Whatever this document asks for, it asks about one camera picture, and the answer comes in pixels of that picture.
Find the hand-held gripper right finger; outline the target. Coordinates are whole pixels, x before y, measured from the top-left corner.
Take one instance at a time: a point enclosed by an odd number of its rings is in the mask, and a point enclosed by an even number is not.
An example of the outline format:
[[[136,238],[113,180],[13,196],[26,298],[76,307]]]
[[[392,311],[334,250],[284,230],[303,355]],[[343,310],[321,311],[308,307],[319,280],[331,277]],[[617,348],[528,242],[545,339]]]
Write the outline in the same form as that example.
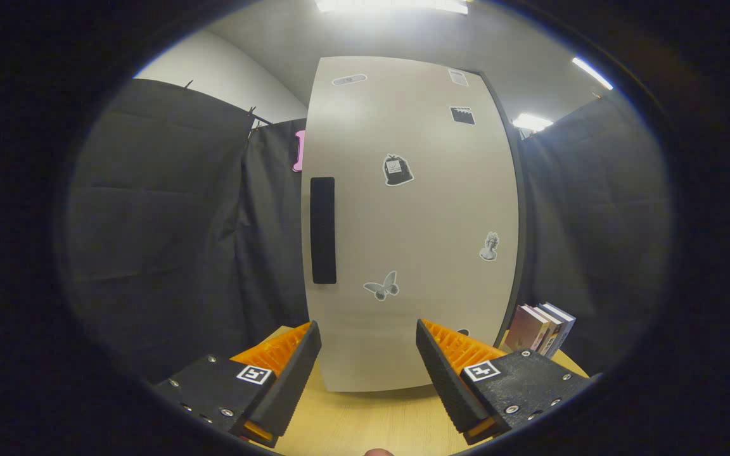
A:
[[[505,352],[426,319],[416,323],[415,345],[469,445],[539,421],[594,383],[535,350]]]

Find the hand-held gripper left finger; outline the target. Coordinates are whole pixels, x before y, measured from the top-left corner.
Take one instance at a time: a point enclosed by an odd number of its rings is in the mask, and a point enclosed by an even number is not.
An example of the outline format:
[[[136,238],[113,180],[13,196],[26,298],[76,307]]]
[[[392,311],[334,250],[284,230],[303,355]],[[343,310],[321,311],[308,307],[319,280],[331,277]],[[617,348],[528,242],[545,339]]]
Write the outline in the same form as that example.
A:
[[[229,358],[204,355],[153,389],[208,427],[273,448],[295,415],[321,347],[321,330],[310,321]]]

